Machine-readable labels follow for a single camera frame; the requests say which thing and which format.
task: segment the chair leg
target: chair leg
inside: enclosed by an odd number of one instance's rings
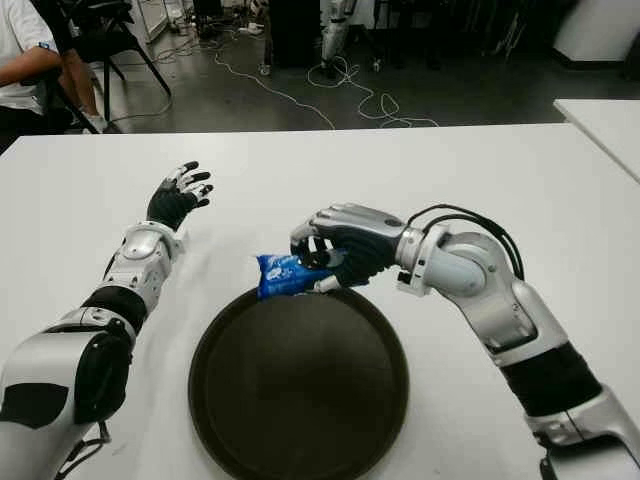
[[[167,92],[167,95],[171,96],[171,89],[169,88],[169,85],[167,85],[167,82],[164,81],[164,78],[162,78],[162,75],[160,75],[160,72],[158,71],[156,66],[153,64],[151,59],[147,56],[146,53],[144,53],[144,50],[142,50],[142,48],[139,45],[138,45],[138,48],[136,48],[136,50],[144,60],[144,63],[147,64],[147,66],[153,73],[153,76],[156,77],[156,80],[160,82],[160,85],[162,85],[162,88],[164,88],[165,92]]]
[[[84,115],[84,113],[82,113],[80,109],[73,104],[71,99],[67,96],[66,92],[64,91],[64,88],[62,88],[62,85],[60,84],[56,85],[56,95],[58,95],[58,98],[62,100],[62,103],[64,103],[65,107],[71,110],[71,113],[75,115],[75,117],[80,121],[80,123],[84,128],[86,128],[87,130],[89,130],[91,133],[94,133],[94,134],[100,133],[98,132],[98,129],[93,126],[93,123],[91,123],[89,119]]]
[[[111,61],[111,59],[109,59],[109,66],[113,69],[114,72],[116,72],[116,75],[120,77],[120,80],[122,80],[123,82],[126,81],[126,78],[124,78],[124,73],[122,73],[122,71],[115,63]]]
[[[109,68],[110,63],[111,62],[109,62],[109,60],[106,60],[104,62],[104,119],[107,121],[107,123],[109,123],[109,121],[111,120],[111,101],[109,98],[111,94],[111,71]]]

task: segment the black tray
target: black tray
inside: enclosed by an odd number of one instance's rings
[[[393,328],[352,290],[247,292],[213,320],[189,376],[198,435],[241,480],[362,475],[398,435],[408,391]]]

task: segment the desk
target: desk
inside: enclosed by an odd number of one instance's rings
[[[450,202],[499,221],[528,281],[640,422],[640,389],[629,381],[640,364],[640,189],[570,124],[20,139],[0,158],[0,362],[89,295],[160,179],[190,160],[214,172],[214,205],[187,220],[190,250],[138,340],[113,443],[74,480],[229,478],[191,425],[195,344],[256,285],[253,254],[286,252],[294,226],[343,201],[403,218]],[[464,318],[438,294],[397,291],[395,277],[360,291],[403,343],[409,410],[365,478],[539,479],[543,451]]]
[[[553,105],[640,183],[640,100],[556,100]]]

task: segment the floor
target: floor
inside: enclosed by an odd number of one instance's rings
[[[150,47],[152,57],[184,45],[190,37],[165,32]],[[123,132],[229,132],[318,130],[330,128],[317,113],[266,92],[254,80],[229,73],[216,65],[216,54],[238,72],[259,76],[263,40],[225,33],[221,51],[213,47],[186,47],[158,63],[173,91],[173,103],[163,114],[116,122]],[[561,122],[552,106],[556,98],[640,99],[640,83],[619,78],[615,70],[569,71],[554,59],[516,52],[509,63],[496,57],[444,58],[439,71],[429,70],[418,54],[409,54],[404,68],[386,65],[380,73],[369,68],[364,45],[347,52],[363,68],[356,81],[377,93],[388,92],[400,105],[398,115],[429,117],[442,126]],[[150,71],[132,54],[116,59],[127,77],[112,80],[113,117],[162,111],[167,98]],[[330,82],[320,74],[316,81]],[[349,85],[321,89],[307,83],[306,69],[274,68],[264,84],[299,102],[321,110],[337,129],[377,128],[382,120],[357,113],[366,93]],[[380,113],[379,97],[364,106]],[[415,125],[429,125],[414,122]]]

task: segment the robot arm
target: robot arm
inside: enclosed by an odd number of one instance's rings
[[[154,194],[102,283],[55,326],[22,343],[0,379],[0,478],[62,479],[109,441],[104,424],[122,405],[136,336],[182,253],[176,230],[209,203],[209,173],[188,163]],[[100,438],[83,441],[96,423]],[[87,447],[95,449],[86,454]]]
[[[422,296],[435,288],[453,302],[520,400],[534,437],[547,449],[541,462],[545,479],[640,478],[638,428],[524,282],[513,241],[495,222],[454,209],[463,214],[439,217],[420,230],[384,212],[335,205],[293,232],[292,252],[308,251],[310,238],[317,249],[327,248],[324,240],[330,240],[347,251],[334,275],[316,283],[318,292],[366,283],[395,264],[402,270],[401,290]],[[479,233],[452,235],[440,224],[448,219],[480,224],[499,242]]]

